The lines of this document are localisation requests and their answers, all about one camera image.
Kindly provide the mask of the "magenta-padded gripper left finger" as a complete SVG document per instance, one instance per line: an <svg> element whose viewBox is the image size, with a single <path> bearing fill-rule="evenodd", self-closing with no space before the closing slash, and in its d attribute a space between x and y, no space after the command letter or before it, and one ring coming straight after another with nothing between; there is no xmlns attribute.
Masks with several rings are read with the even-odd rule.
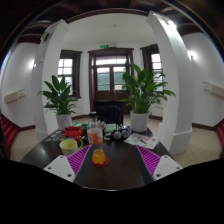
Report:
<svg viewBox="0 0 224 224"><path fill-rule="evenodd" d="M44 170L67 181L74 182L90 148L91 145L87 145L68 156L59 155Z"/></svg>

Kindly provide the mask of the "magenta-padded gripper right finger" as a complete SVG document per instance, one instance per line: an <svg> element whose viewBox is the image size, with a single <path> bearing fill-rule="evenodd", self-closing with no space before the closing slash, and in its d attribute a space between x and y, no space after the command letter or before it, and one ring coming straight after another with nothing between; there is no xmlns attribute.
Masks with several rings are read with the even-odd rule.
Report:
<svg viewBox="0 0 224 224"><path fill-rule="evenodd" d="M142 157L145 167L154 181L160 180L182 167L169 155L159 156L158 154L137 145L137 149Z"/></svg>

